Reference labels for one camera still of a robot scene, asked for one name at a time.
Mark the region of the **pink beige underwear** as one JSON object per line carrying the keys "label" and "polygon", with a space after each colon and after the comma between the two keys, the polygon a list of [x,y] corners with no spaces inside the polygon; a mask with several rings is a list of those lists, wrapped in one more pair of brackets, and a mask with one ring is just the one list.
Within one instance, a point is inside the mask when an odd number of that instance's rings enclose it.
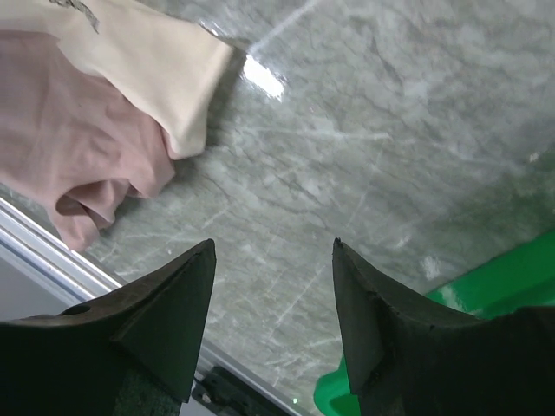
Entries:
{"label": "pink beige underwear", "polygon": [[136,1],[1,4],[1,182],[71,250],[206,146],[232,46]]}

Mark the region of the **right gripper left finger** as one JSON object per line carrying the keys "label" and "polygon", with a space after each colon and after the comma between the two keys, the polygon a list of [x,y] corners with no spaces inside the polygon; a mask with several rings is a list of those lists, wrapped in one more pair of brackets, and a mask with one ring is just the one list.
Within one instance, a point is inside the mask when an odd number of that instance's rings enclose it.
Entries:
{"label": "right gripper left finger", "polygon": [[178,414],[191,395],[215,269],[207,239],[59,315],[2,322],[2,414]]}

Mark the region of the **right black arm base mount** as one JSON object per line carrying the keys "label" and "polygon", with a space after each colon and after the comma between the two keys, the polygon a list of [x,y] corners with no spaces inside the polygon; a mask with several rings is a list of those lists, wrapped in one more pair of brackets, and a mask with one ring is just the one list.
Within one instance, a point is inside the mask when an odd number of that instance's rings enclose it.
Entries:
{"label": "right black arm base mount", "polygon": [[214,415],[288,416],[289,414],[222,367],[196,380],[191,398]]}

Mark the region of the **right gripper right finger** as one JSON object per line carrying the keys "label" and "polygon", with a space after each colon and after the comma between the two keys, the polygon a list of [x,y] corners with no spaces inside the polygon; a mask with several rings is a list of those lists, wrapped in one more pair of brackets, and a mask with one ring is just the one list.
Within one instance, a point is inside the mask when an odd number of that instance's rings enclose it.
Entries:
{"label": "right gripper right finger", "polygon": [[332,253],[350,391],[363,415],[551,415],[554,309],[480,319]]}

